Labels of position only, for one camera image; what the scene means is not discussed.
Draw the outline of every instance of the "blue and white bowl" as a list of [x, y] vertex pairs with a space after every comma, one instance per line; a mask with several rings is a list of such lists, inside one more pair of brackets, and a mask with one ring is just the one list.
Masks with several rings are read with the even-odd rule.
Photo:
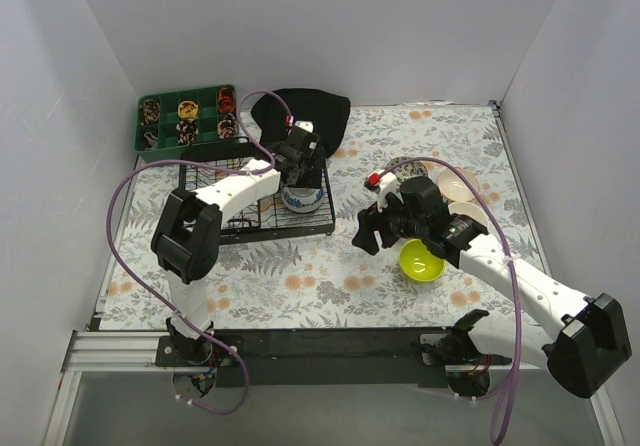
[[322, 204], [323, 189], [313, 188], [282, 188], [282, 201], [291, 211], [296, 213], [310, 213]]

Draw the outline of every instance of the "dish rack tray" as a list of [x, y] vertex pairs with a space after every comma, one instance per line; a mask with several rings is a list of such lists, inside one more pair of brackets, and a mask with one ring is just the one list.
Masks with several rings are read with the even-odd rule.
[[[240, 169], [256, 153], [246, 138], [193, 144], [182, 159], [208, 163], [228, 169]], [[180, 166], [179, 185], [187, 191], [210, 186], [226, 178], [227, 173]], [[336, 214], [329, 185], [326, 163], [322, 168], [322, 204], [310, 213], [296, 213], [282, 202], [282, 193], [262, 198], [243, 209], [222, 225], [220, 244], [250, 243], [316, 234], [332, 234], [336, 229]]]

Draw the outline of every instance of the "table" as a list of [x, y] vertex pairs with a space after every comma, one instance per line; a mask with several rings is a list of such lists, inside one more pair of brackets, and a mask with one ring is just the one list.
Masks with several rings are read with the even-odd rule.
[[[373, 257], [350, 244], [357, 212], [374, 201], [364, 178], [397, 156], [438, 157], [474, 172], [514, 250], [542, 268], [490, 107], [353, 108], [341, 147], [328, 160], [335, 233], [221, 247], [207, 283], [216, 329], [450, 326], [475, 308], [513, 314], [509, 299], [453, 267], [433, 283], [407, 279], [397, 264], [400, 243]], [[442, 168], [426, 166], [435, 180]], [[140, 174], [119, 246], [134, 271], [164, 295], [168, 284], [149, 245], [177, 184], [177, 167]], [[169, 316], [119, 266], [105, 300], [101, 330], [162, 330]], [[526, 315], [525, 321], [533, 322]]]

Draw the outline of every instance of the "green tray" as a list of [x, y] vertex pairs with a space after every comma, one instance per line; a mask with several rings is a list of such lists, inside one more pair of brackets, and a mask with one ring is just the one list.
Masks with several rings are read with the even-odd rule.
[[[218, 111], [218, 94], [222, 88], [229, 88], [235, 97], [235, 88], [230, 84], [208, 88], [176, 91], [173, 93], [149, 94], [138, 100], [138, 117], [134, 148], [147, 163], [161, 159], [180, 159], [189, 146], [178, 145], [178, 104], [182, 101], [195, 101], [198, 104], [198, 139], [194, 144], [218, 140], [218, 123], [224, 114]], [[155, 99], [160, 103], [160, 121], [157, 124], [142, 124], [140, 105], [145, 99]], [[232, 114], [237, 117], [236, 104]], [[147, 149], [144, 133], [151, 132], [158, 138], [157, 149]]]

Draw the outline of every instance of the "gray wall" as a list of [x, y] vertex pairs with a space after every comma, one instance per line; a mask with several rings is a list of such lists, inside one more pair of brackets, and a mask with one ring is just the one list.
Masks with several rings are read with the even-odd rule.
[[553, 273], [622, 302], [635, 356], [608, 383], [640, 442], [640, 0], [557, 0], [504, 100]]
[[87, 0], [139, 94], [232, 82], [354, 104], [504, 96], [553, 0]]
[[84, 0], [0, 0], [0, 444], [39, 444], [107, 262], [135, 96]]

